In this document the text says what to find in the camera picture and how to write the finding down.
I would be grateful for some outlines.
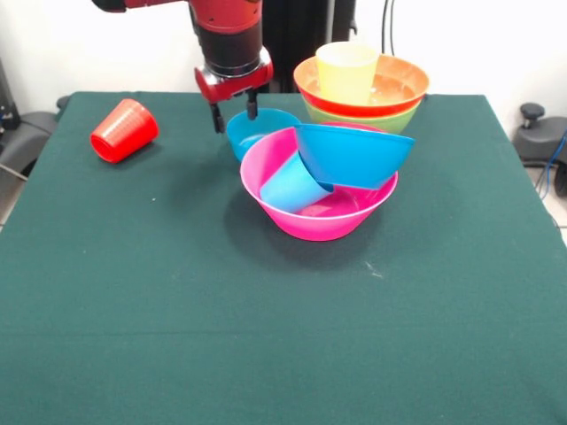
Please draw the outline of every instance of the pink bowl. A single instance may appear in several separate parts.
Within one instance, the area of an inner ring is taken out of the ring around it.
[[[377,190],[337,186],[332,195],[298,213],[278,210],[260,199],[260,188],[297,149],[294,128],[266,135],[246,152],[240,177],[276,225],[298,239],[322,242],[348,235],[390,197],[398,184],[396,173]]]

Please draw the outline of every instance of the red bowl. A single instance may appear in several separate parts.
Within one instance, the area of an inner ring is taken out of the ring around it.
[[[322,97],[315,57],[301,62],[293,78],[303,97],[326,112],[355,118],[377,118],[404,112],[420,102],[429,88],[429,77],[403,59],[381,55],[378,59],[369,104],[340,104]]]

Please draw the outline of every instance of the cable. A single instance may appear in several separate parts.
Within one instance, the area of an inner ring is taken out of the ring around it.
[[[555,163],[555,160],[563,150],[563,147],[565,146],[565,142],[567,142],[567,130],[565,130],[565,133],[563,133],[563,137],[561,138],[561,142],[559,143],[559,146],[557,146],[557,149],[555,149],[553,156],[549,159],[548,163],[546,164],[546,167],[544,168],[544,171],[547,173],[548,178],[547,178],[546,191],[543,194],[543,197],[541,197],[541,200],[545,199],[549,193],[549,173],[551,171],[551,166]]]
[[[392,56],[396,56],[393,51],[393,5],[396,3],[396,0],[392,0],[392,4],[390,5],[390,50],[392,51]]]
[[[386,53],[386,16],[390,0],[384,0],[384,11],[382,12],[382,54]]]
[[[37,126],[37,125],[34,124],[33,122],[29,122],[29,121],[26,121],[26,120],[20,120],[20,122],[23,123],[23,124],[28,124],[30,127],[36,128],[36,129],[38,129],[38,130],[40,130],[40,131],[43,131],[43,132],[44,132],[45,134],[47,134],[47,135],[52,135],[52,133],[51,133],[50,130],[47,130],[47,129],[43,128],[43,127]]]

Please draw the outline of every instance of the stacked bowls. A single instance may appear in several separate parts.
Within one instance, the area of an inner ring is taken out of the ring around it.
[[[411,121],[429,88],[427,74],[418,66],[393,56],[380,55],[369,101],[347,103],[321,91],[316,57],[299,64],[293,74],[307,111],[316,123],[349,122],[399,134]]]

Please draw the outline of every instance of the red plastic cup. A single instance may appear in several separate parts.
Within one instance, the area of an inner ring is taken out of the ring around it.
[[[151,112],[133,99],[122,100],[90,135],[97,155],[116,164],[150,143],[159,134]]]

